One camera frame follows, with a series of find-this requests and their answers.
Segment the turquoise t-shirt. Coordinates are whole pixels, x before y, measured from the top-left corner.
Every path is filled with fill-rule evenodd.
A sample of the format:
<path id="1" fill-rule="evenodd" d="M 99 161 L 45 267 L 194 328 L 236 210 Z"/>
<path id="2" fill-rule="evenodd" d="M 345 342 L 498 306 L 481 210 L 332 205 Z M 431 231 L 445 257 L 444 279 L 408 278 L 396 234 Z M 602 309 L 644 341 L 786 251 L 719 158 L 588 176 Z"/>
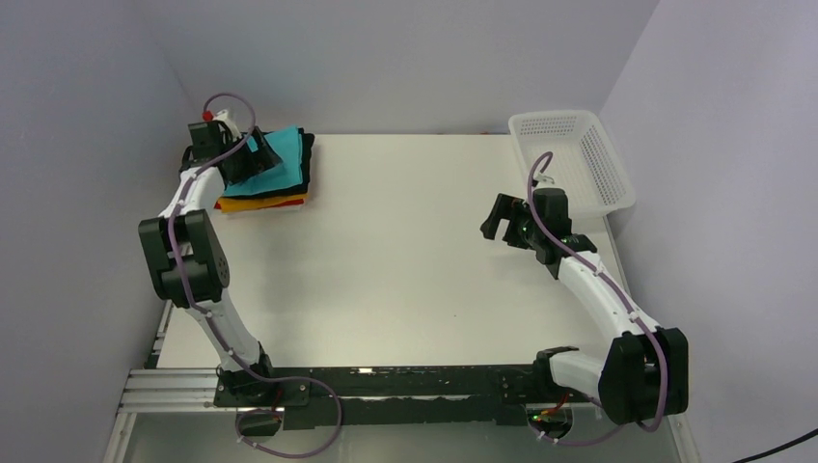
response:
<path id="1" fill-rule="evenodd" d="M 224 196 L 227 198 L 256 196 L 302 186 L 307 180 L 307 175 L 302 169 L 304 160 L 302 135 L 303 129 L 295 125 L 266 132 L 264 140 L 281 158 L 281 162 L 243 182 L 228 186 Z"/>

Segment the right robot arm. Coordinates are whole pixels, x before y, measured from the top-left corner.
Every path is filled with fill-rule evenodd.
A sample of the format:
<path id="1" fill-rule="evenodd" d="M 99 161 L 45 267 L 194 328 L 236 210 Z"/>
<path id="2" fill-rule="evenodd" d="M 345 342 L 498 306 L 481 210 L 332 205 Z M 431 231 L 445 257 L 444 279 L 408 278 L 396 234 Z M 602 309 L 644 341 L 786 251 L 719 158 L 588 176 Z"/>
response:
<path id="1" fill-rule="evenodd" d="M 581 303 L 609 344 L 604 359 L 575 346 L 544 349 L 532 363 L 543 392 L 572 390 L 595 399 L 616 424 L 647 427 L 651 419 L 689 406 L 689 342 L 643 311 L 613 279 L 595 244 L 572 230 L 566 193 L 539 188 L 526 199 L 499 194 L 480 232 L 495 239 L 502 221 L 506 245 L 532 251 L 552 278 Z"/>

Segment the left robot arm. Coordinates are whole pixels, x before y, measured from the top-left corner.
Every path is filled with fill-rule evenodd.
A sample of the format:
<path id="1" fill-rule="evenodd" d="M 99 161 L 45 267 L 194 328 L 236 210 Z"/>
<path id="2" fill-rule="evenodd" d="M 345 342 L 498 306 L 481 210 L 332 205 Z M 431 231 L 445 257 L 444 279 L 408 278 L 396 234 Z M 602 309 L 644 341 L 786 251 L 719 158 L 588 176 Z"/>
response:
<path id="1" fill-rule="evenodd" d="M 191 123 L 179 186 L 138 235 L 157 296 L 190 314 L 216 349 L 228 388 L 269 382 L 273 368 L 229 295 L 231 271 L 210 212 L 227 187 L 278 166 L 258 127 L 244 133 L 220 120 Z"/>

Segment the folded black t-shirt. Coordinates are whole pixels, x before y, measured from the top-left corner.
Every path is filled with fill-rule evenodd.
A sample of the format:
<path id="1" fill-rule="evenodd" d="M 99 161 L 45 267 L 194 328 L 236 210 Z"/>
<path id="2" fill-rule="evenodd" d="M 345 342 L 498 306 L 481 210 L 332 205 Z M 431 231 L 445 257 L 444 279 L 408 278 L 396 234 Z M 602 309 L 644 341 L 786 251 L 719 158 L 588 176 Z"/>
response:
<path id="1" fill-rule="evenodd" d="M 259 174 L 252 196 L 264 198 L 306 194 L 311 182 L 315 136 L 292 125 L 267 132 L 264 139 L 279 154 L 282 164 Z"/>

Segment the white plastic basket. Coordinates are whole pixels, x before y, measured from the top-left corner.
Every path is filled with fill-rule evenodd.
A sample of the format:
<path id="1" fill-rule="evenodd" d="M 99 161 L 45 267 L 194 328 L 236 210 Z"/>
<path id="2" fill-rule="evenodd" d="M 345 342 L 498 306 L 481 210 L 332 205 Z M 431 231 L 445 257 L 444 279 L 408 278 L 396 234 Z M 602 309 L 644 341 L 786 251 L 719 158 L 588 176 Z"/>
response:
<path id="1" fill-rule="evenodd" d="M 523 181 L 543 153 L 553 154 L 543 174 L 564 190 L 573 219 L 600 218 L 633 206 L 636 193 L 598 117 L 585 110 L 539 111 L 508 120 Z"/>

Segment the folded yellow t-shirt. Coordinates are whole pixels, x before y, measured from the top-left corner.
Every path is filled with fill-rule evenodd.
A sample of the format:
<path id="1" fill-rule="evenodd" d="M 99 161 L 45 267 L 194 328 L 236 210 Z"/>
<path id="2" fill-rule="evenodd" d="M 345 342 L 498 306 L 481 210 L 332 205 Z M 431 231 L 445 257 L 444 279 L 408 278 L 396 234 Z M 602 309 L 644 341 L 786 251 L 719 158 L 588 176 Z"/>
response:
<path id="1" fill-rule="evenodd" d="M 290 195 L 290 196 L 280 196 L 280 197 L 270 197 L 270 198 L 250 198 L 250 199 L 238 199 L 238 198 L 227 198 L 223 197 L 218 200 L 217 203 L 223 202 L 225 204 L 278 204 L 287 201 L 293 200 L 306 200 L 309 198 L 309 194 L 299 194 L 299 195 Z"/>

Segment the folded red t-shirt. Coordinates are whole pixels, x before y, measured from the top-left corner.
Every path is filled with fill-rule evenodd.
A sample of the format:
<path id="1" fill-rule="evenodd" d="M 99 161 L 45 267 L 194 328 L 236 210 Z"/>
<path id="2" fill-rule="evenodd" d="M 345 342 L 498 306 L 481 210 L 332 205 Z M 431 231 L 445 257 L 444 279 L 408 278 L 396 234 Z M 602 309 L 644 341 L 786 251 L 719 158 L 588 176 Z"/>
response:
<path id="1" fill-rule="evenodd" d="M 235 213 L 235 212 L 242 212 L 242 211 L 252 211 L 252 210 L 264 210 L 264 209 L 276 209 L 276 208 L 292 208 L 292 207 L 301 207 L 305 202 L 303 200 L 293 200 L 282 202 L 278 204 L 225 204 L 223 202 L 219 202 L 216 204 L 215 209 L 220 210 L 224 213 Z"/>

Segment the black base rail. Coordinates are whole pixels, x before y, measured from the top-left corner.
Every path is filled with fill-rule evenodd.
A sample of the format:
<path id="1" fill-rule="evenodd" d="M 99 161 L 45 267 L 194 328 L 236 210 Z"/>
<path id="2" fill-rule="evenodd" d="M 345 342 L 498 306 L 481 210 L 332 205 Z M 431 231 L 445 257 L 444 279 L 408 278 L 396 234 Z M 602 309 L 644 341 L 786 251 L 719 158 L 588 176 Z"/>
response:
<path id="1" fill-rule="evenodd" d="M 492 422 L 523 425 L 521 412 L 587 399 L 543 386 L 529 365 L 274 368 L 273 384 L 217 375 L 217 408 L 274 409 L 286 430 L 317 426 Z"/>

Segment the aluminium frame rail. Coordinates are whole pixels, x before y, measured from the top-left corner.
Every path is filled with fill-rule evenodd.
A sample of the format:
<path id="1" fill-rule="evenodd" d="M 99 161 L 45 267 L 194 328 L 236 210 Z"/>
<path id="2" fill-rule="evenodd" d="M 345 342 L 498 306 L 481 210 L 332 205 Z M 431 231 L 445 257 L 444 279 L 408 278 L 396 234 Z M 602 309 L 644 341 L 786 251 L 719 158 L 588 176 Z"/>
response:
<path id="1" fill-rule="evenodd" d="M 123 462 L 141 414 L 201 413 L 213 409 L 217 377 L 208 368 L 159 368 L 174 306 L 167 303 L 148 356 L 148 366 L 127 375 L 102 461 Z"/>

